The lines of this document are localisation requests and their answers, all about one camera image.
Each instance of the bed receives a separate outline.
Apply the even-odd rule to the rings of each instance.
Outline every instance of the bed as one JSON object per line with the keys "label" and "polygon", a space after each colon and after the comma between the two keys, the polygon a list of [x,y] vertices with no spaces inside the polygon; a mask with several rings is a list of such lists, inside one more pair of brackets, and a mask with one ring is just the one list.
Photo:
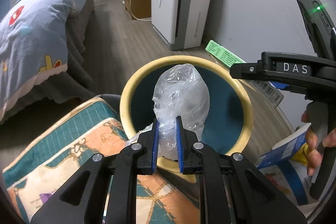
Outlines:
{"label": "bed", "polygon": [[[50,26],[49,24],[40,26],[34,25],[33,22],[40,16],[41,20],[43,20],[44,14],[46,14],[45,10],[50,10],[50,6],[53,3],[49,6],[47,5],[46,9],[38,8],[39,11],[33,12],[35,19],[28,24],[28,20],[23,15],[24,10],[20,11],[20,8],[25,4],[24,2],[25,0],[18,0],[17,4],[14,5],[0,23],[0,123],[3,123],[25,106],[46,97],[57,103],[63,103],[72,98],[80,98],[82,101],[86,101],[95,95],[89,90],[92,78],[82,67],[84,62],[82,53],[85,50],[83,44],[84,33],[88,19],[94,10],[93,0],[71,0],[68,13],[65,9],[60,8],[60,10],[63,9],[64,15],[67,14],[66,18],[58,20],[58,26],[55,27],[54,32],[46,35],[44,33],[45,29],[52,30],[52,24]],[[21,21],[25,21],[28,24],[28,26],[22,27],[21,23],[20,26],[20,36],[25,37],[25,40],[17,42],[18,46],[10,48],[10,53],[8,54],[8,49],[3,49],[4,41],[6,39],[9,40],[6,41],[7,44],[11,42],[11,33],[15,32],[14,29],[20,25],[19,20],[21,17]],[[49,18],[44,21],[48,20],[51,23],[53,22],[53,19]],[[6,28],[15,24],[18,26],[4,33],[2,30],[3,22],[6,23]],[[39,34],[43,39],[36,42],[33,45],[34,48],[27,49],[22,46],[23,43],[27,42],[27,36],[34,37],[28,40],[29,43],[34,41],[35,38],[39,39],[34,34],[34,32],[39,31],[43,32],[42,35]],[[47,44],[52,44],[54,48],[48,48],[49,46],[45,46]],[[19,55],[19,63],[22,63],[17,65],[19,68],[13,68],[11,64],[17,61],[15,52],[24,52],[24,57],[22,58],[21,53],[17,54]],[[33,74],[30,71],[27,72],[26,67],[32,67]]]}

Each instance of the silver screw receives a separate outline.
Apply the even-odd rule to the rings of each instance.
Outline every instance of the silver screw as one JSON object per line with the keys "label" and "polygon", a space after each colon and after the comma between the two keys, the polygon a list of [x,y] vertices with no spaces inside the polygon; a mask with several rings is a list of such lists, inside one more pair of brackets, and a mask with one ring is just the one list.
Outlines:
{"label": "silver screw", "polygon": [[134,144],[132,144],[132,149],[133,149],[133,150],[139,150],[141,147],[142,147],[142,145],[139,144],[139,143],[134,143]]}
{"label": "silver screw", "polygon": [[194,148],[195,149],[202,149],[204,145],[202,143],[194,143]]}
{"label": "silver screw", "polygon": [[100,161],[103,158],[102,154],[94,154],[92,156],[93,161]]}
{"label": "silver screw", "polygon": [[241,153],[234,153],[233,154],[233,158],[235,160],[242,160],[243,159],[243,155]]}

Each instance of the gray wood floor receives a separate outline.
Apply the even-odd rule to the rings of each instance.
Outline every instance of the gray wood floor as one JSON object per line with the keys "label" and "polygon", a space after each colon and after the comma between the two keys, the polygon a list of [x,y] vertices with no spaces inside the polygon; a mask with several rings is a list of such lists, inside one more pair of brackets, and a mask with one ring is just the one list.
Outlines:
{"label": "gray wood floor", "polygon": [[[193,55],[214,59],[198,48],[170,52],[155,34],[150,22],[131,20],[122,0],[97,0],[86,30],[84,68],[93,78],[97,94],[121,94],[127,80],[148,62],[169,55]],[[243,151],[252,162],[292,133],[281,115],[264,98],[245,86],[254,112],[254,129]],[[79,104],[58,105],[44,99],[26,107],[0,125],[0,167],[14,160],[34,138]]]}

